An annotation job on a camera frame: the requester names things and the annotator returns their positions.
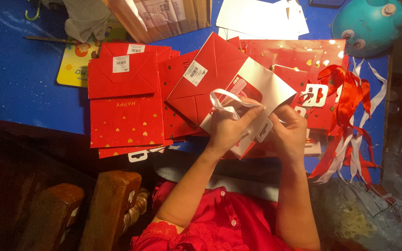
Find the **woman's left hand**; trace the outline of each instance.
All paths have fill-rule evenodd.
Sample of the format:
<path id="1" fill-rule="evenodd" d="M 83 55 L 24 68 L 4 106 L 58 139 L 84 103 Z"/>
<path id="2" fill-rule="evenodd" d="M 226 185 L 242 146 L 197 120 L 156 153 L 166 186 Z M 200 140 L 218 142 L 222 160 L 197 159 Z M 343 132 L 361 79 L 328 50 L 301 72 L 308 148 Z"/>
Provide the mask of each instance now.
<path id="1" fill-rule="evenodd" d="M 230 112 L 215 110 L 212 115 L 212 133 L 209 144 L 206 150 L 209 150 L 222 157 L 228 150 L 232 148 L 238 141 L 247 135 L 246 128 L 248 125 L 265 109 L 259 102 L 238 96 L 240 100 L 246 103 L 256 104 L 259 106 L 251 109 L 241 106 L 237 101 L 230 99 L 226 100 L 226 106 L 233 106 L 237 113 L 240 115 L 238 121 L 233 120 Z M 249 109 L 243 116 L 242 109 Z"/>

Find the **green hook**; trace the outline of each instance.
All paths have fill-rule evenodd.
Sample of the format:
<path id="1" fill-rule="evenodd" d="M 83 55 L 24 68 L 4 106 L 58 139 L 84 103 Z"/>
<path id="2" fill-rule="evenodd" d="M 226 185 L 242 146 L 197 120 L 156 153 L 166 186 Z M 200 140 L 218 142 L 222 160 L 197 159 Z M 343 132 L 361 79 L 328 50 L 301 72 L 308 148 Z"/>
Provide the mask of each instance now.
<path id="1" fill-rule="evenodd" d="M 29 21 L 33 21 L 33 20 L 37 19 L 37 18 L 38 18 L 38 14 L 40 14 L 40 6 L 41 6 L 41 0 L 38 0 L 37 14 L 36 14 L 34 17 L 30 18 L 30 17 L 27 16 L 27 10 L 26 10 L 26 11 L 24 12 L 24 17 L 25 17 L 27 20 L 29 20 Z"/>

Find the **stack of red bags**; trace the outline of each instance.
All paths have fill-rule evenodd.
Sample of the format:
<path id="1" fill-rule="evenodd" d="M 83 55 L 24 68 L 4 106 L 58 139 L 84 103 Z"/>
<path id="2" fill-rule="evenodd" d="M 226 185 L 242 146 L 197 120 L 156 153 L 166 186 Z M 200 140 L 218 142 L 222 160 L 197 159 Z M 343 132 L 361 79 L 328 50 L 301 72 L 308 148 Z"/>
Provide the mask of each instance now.
<path id="1" fill-rule="evenodd" d="M 294 93 L 292 89 L 297 93 L 291 98 L 291 106 L 308 121 L 305 154 L 320 154 L 318 135 L 331 130 L 338 91 L 327 95 L 333 89 L 332 83 L 325 90 L 324 85 L 317 84 L 318 75 L 331 65 L 347 67 L 348 58 L 343 56 L 345 40 L 236 37 L 227 42 L 213 33 L 200 50 L 181 56 L 166 46 L 103 43 L 100 57 L 88 65 L 91 147 L 99 149 L 99 157 L 161 150 L 186 135 L 209 136 L 202 127 L 206 128 L 203 123 L 213 109 L 205 94 L 216 88 L 262 102 L 260 91 L 234 72 L 242 70 L 250 59 L 288 84 L 289 90 L 283 86 L 281 90 L 289 96 Z M 208 71 L 210 77 L 201 83 Z M 224 84 L 206 83 L 212 76 L 215 81 L 226 76 Z M 271 144 L 254 140 L 241 157 L 274 156 Z"/>

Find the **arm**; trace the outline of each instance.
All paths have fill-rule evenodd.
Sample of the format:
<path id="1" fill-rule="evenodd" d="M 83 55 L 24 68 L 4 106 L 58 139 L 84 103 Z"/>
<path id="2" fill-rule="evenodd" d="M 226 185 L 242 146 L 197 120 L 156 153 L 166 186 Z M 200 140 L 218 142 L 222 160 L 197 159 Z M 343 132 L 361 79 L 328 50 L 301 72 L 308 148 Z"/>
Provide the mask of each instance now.
<path id="1" fill-rule="evenodd" d="M 306 120 L 288 105 L 269 117 L 277 153 L 282 161 L 276 233 L 289 246 L 320 250 L 303 164 Z M 286 122 L 284 126 L 279 117 Z"/>
<path id="2" fill-rule="evenodd" d="M 248 103 L 260 104 L 252 99 L 240 98 Z M 209 144 L 171 191 L 152 222 L 166 221 L 175 225 L 178 233 L 190 224 L 216 164 L 226 151 L 246 135 L 246 127 L 263 110 L 263 106 L 254 107 L 238 121 L 232 120 L 229 112 L 220 110 L 214 112 Z"/>

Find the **blue table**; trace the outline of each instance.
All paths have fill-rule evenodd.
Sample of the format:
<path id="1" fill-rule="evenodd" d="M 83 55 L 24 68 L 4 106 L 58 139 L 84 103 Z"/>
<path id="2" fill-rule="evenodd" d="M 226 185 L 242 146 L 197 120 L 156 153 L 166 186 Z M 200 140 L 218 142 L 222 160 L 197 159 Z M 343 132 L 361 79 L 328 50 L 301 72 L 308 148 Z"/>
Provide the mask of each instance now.
<path id="1" fill-rule="evenodd" d="M 338 10 L 310 7 L 307 0 L 302 4 L 310 33 L 300 39 L 330 39 L 331 23 Z M 213 0 L 212 27 L 197 30 L 177 37 L 171 37 L 152 43 L 153 45 L 171 46 L 181 54 L 199 49 L 209 34 L 218 32 L 215 26 L 222 0 Z M 56 82 L 65 44 L 32 41 L 25 35 L 42 37 L 67 37 L 64 21 L 67 13 L 64 8 L 48 11 L 41 8 L 40 17 L 35 21 L 24 18 L 24 11 L 32 15 L 36 10 L 36 1 L 13 1 L 8 4 L 0 0 L 0 120 L 22 123 L 32 126 L 67 131 L 77 134 L 89 134 L 89 100 L 85 88 L 63 86 Z M 387 78 L 388 55 L 384 54 L 367 60 L 377 71 Z M 381 88 L 381 83 L 364 63 L 360 76 L 367 79 L 371 86 L 371 97 Z M 363 114 L 362 106 L 355 113 L 355 125 Z M 367 121 L 364 128 L 373 140 L 375 162 L 381 164 L 384 140 L 385 101 L 383 101 Z M 189 138 L 179 143 L 180 150 L 199 151 L 202 142 Z M 361 152 L 368 159 L 367 145 L 363 140 Z M 305 168 L 311 172 L 319 162 L 317 157 L 305 157 Z M 343 168 L 344 177 L 350 177 L 349 168 Z M 373 182 L 380 183 L 380 169 L 371 170 Z"/>

